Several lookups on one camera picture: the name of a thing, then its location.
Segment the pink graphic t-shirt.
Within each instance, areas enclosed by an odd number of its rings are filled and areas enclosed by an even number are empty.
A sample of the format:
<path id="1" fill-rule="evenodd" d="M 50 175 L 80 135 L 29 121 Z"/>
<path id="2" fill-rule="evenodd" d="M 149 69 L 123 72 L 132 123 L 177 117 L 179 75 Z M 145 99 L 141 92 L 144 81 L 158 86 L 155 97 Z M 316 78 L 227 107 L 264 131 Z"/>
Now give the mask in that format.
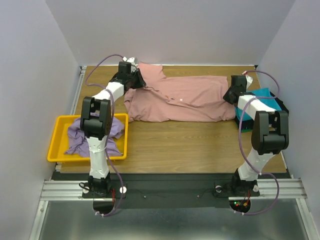
<path id="1" fill-rule="evenodd" d="M 225 76 L 167 77 L 162 65 L 139 63 L 146 85 L 129 89 L 124 105 L 129 121 L 219 122 L 235 118 L 233 105 L 223 100 Z"/>

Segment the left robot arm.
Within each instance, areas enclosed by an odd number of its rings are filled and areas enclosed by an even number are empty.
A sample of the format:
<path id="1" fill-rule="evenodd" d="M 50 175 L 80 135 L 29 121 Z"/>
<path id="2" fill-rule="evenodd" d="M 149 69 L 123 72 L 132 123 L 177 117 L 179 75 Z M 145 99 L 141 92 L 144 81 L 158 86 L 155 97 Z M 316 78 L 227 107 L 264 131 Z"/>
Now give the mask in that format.
<path id="1" fill-rule="evenodd" d="M 83 99 L 80 129 L 88 143 L 90 157 L 88 181 L 80 184 L 84 194 L 105 198 L 112 192 L 106 148 L 114 118 L 115 101 L 128 90 L 143 88 L 145 85 L 136 64 L 121 61 L 118 72 L 107 86 L 103 86 L 98 94 Z"/>

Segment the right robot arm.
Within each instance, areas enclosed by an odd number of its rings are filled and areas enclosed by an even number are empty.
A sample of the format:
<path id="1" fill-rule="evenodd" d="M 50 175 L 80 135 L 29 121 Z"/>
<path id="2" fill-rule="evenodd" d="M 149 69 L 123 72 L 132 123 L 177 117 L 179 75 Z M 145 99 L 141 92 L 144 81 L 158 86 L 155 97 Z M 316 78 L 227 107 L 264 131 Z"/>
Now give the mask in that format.
<path id="1" fill-rule="evenodd" d="M 258 177 L 268 161 L 289 146 L 289 115 L 263 101 L 272 96 L 257 96 L 248 92 L 253 79 L 246 72 L 231 76 L 231 85 L 223 99 L 248 114 L 253 120 L 252 148 L 245 155 L 244 163 L 236 169 L 231 181 L 222 186 L 220 195 L 241 197 L 245 194 L 259 195 Z"/>

